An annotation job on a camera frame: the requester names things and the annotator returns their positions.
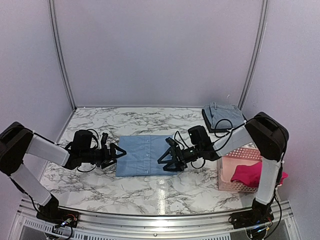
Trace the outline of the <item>light blue shirt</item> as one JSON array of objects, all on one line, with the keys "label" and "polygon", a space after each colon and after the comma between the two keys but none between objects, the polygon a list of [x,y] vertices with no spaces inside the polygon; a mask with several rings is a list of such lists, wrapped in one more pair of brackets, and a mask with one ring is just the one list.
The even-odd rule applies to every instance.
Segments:
[{"label": "light blue shirt", "polygon": [[116,177],[174,176],[177,171],[165,171],[158,159],[169,148],[168,135],[120,136],[118,146],[126,155],[118,158]]}]

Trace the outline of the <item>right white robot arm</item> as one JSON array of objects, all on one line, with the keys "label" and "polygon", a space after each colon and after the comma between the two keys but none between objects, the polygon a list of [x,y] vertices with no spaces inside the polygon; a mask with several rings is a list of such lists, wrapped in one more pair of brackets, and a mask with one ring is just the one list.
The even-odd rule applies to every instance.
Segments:
[{"label": "right white robot arm", "polygon": [[280,184],[283,158],[289,140],[287,129],[261,111],[215,142],[211,141],[202,125],[191,127],[187,132],[192,146],[186,149],[181,149],[173,138],[166,138],[169,148],[157,160],[158,164],[163,165],[164,171],[182,172],[188,163],[197,159],[213,162],[244,145],[255,144],[262,157],[262,172],[247,219],[252,224],[260,223],[267,216],[275,189]]}]

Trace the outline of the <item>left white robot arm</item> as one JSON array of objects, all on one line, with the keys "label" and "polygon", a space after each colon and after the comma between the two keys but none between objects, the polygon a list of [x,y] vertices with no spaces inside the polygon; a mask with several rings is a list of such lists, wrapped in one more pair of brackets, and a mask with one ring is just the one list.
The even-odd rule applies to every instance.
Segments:
[{"label": "left white robot arm", "polygon": [[40,183],[25,161],[51,162],[67,170],[75,170],[82,164],[104,169],[127,154],[115,143],[107,144],[108,136],[104,132],[98,138],[92,130],[81,129],[62,147],[15,121],[0,134],[0,171],[23,194],[38,203],[40,215],[58,223],[64,216],[59,200]]}]

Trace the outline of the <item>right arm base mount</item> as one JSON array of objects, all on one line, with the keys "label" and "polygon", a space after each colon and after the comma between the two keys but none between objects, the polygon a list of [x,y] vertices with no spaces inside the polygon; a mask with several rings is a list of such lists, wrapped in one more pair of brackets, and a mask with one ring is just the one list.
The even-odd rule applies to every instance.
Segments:
[{"label": "right arm base mount", "polygon": [[232,224],[234,229],[247,228],[265,223],[270,223],[274,220],[274,215],[271,210],[267,211],[265,215],[259,210],[245,210],[238,211],[231,214],[228,221]]}]

